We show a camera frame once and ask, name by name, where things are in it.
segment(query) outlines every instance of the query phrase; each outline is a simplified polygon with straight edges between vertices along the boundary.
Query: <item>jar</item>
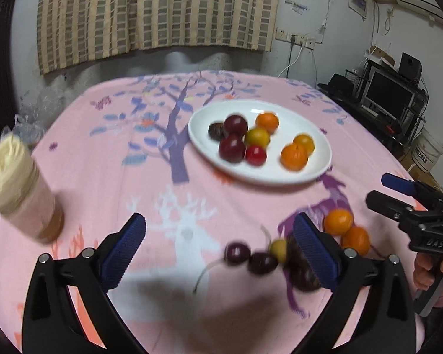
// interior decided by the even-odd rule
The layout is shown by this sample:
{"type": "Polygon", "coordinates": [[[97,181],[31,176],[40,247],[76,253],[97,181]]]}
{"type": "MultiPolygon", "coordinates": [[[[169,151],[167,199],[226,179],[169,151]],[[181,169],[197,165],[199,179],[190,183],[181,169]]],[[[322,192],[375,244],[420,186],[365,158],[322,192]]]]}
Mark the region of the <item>jar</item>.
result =
{"type": "Polygon", "coordinates": [[[64,212],[27,146],[12,133],[0,141],[0,214],[23,234],[52,243],[64,212]]]}

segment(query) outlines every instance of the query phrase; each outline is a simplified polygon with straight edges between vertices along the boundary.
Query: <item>beige curtain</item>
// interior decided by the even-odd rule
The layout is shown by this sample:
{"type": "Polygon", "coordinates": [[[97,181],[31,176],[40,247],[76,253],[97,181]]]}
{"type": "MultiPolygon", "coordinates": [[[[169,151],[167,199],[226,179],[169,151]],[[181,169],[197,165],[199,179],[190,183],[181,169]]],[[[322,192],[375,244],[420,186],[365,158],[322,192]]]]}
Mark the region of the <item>beige curtain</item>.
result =
{"type": "Polygon", "coordinates": [[[270,51],[278,0],[39,0],[42,74],[135,49],[270,51]]]}

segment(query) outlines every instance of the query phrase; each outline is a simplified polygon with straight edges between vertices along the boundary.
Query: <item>pink tablecloth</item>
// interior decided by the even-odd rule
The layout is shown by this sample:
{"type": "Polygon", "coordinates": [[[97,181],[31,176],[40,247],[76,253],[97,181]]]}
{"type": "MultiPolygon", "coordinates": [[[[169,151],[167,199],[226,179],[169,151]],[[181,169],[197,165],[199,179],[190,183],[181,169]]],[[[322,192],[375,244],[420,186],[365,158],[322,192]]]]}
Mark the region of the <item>pink tablecloth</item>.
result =
{"type": "MultiPolygon", "coordinates": [[[[0,220],[0,327],[20,348],[22,310],[37,257],[74,257],[118,231],[137,211],[148,232],[120,286],[110,292],[122,318],[150,353],[290,353],[325,306],[330,292],[305,294],[278,268],[262,278],[246,267],[212,269],[192,295],[204,266],[232,240],[265,247],[297,208],[318,214],[345,197],[374,246],[398,253],[412,283],[414,253],[397,224],[366,208],[366,193],[384,189],[385,172],[407,176],[360,124],[298,81],[232,72],[124,78],[88,89],[65,110],[34,157],[66,214],[57,243],[40,246],[0,220]],[[190,115],[211,101],[260,99],[299,112],[329,139],[333,168],[301,190],[263,189],[215,170],[188,139],[190,115]]],[[[371,251],[371,257],[377,257],[371,251]]],[[[349,339],[367,291],[339,343],[349,339]]],[[[98,342],[78,294],[78,315],[98,342]]],[[[423,328],[418,324],[418,345],[423,328]]]]}

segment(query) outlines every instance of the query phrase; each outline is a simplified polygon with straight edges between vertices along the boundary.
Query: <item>bucket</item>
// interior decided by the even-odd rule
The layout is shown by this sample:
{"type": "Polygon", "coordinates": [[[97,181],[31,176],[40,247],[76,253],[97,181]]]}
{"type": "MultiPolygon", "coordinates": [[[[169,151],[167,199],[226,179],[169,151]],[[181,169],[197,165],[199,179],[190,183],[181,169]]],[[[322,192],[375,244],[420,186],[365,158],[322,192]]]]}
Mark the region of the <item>bucket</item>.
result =
{"type": "Polygon", "coordinates": [[[421,170],[429,173],[442,154],[443,144],[433,138],[429,131],[423,127],[412,147],[413,161],[421,170]]]}

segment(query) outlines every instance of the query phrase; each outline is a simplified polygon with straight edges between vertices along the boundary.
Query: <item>computer monitor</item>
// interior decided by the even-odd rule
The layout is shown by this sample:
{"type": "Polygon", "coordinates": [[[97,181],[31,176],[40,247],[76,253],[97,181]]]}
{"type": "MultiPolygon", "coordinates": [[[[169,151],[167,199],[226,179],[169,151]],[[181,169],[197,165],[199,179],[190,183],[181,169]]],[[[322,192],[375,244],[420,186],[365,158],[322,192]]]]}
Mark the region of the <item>computer monitor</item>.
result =
{"type": "Polygon", "coordinates": [[[375,71],[365,94],[365,99],[376,105],[393,119],[400,121],[404,108],[411,106],[415,93],[401,83],[375,71]]]}

